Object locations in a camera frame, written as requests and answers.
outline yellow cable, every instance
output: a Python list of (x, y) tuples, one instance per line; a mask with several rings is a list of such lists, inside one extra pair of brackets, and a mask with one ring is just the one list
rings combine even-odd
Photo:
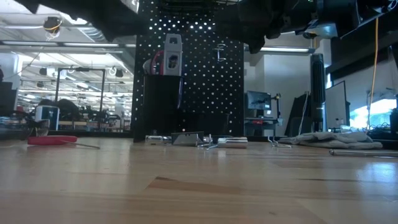
[(45, 27), (43, 27), (43, 28), (44, 28), (45, 30), (55, 30), (56, 28), (58, 28), (58, 27), (61, 26), (62, 22), (63, 22), (63, 20), (61, 20), (61, 22), (60, 22), (58, 25), (56, 25), (55, 27), (53, 27), (53, 28), (45, 28)]
[(373, 92), (374, 92), (374, 81), (376, 79), (376, 68), (377, 68), (377, 51), (379, 50), (379, 18), (376, 18), (376, 41), (375, 41), (375, 51), (374, 51), (374, 68), (373, 68), (373, 81), (372, 81), (372, 90), (371, 90), (371, 103), (369, 104), (368, 109), (368, 126), (366, 127), (366, 133), (368, 133), (369, 128), (371, 127), (371, 107), (373, 102)]

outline gray cloth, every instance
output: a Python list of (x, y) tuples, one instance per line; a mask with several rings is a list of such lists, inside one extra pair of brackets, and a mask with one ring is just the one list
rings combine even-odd
[(381, 149), (383, 145), (365, 133), (306, 133), (292, 138), (281, 138), (280, 143), (331, 149)]

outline computer monitor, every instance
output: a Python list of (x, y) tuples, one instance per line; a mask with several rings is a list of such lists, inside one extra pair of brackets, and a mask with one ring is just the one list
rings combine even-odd
[(325, 103), (327, 128), (340, 128), (340, 125), (349, 125), (349, 108), (347, 107), (344, 81), (325, 90)]
[(271, 94), (248, 91), (248, 109), (271, 111)]
[(0, 82), (0, 111), (13, 111), (17, 90), (12, 90), (11, 82)]

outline pink object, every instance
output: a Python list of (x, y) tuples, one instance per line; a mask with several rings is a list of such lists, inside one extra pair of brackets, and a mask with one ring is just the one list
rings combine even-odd
[(29, 137), (27, 143), (35, 146), (59, 146), (68, 144), (69, 142), (76, 142), (76, 136), (41, 136)]

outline cable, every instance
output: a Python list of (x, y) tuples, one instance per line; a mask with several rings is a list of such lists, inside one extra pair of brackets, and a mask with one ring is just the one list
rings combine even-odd
[(373, 68), (373, 81), (372, 81), (372, 90), (371, 90), (371, 102), (368, 107), (368, 125), (366, 126), (366, 134), (369, 131), (371, 125), (371, 107), (373, 102), (373, 93), (374, 93), (374, 81), (376, 79), (376, 69), (377, 69), (377, 51), (379, 50), (379, 18), (376, 18), (376, 28), (375, 28), (375, 49), (374, 49), (374, 68)]
[(45, 27), (43, 26), (43, 28), (44, 28), (45, 30), (55, 30), (55, 29), (57, 29), (58, 27), (60, 27), (62, 23), (63, 23), (63, 19), (62, 19), (62, 20), (60, 21), (60, 23), (59, 23), (58, 25), (56, 25), (55, 27), (52, 27), (52, 28), (45, 28)]
[(36, 58), (40, 55), (40, 53), (41, 53), (41, 52), (39, 52), (39, 53), (33, 58), (33, 60), (31, 60), (24, 68), (22, 68), (21, 71), (15, 73), (15, 74), (13, 74), (13, 75), (11, 75), (10, 77), (4, 78), (4, 79), (6, 80), (6, 79), (8, 79), (8, 78), (12, 78), (12, 77), (14, 77), (14, 76), (16, 76), (16, 75), (19, 75), (21, 72), (23, 72), (25, 69), (27, 69), (27, 67), (29, 67), (29, 66), (32, 65), (33, 61), (36, 60)]
[(307, 101), (308, 101), (308, 94), (309, 93), (310, 92), (308, 91), (307, 95), (305, 96), (305, 103), (304, 103), (304, 107), (303, 107), (303, 116), (301, 117), (300, 127), (298, 128), (298, 135), (301, 135), (301, 128), (303, 126), (305, 110), (307, 109)]

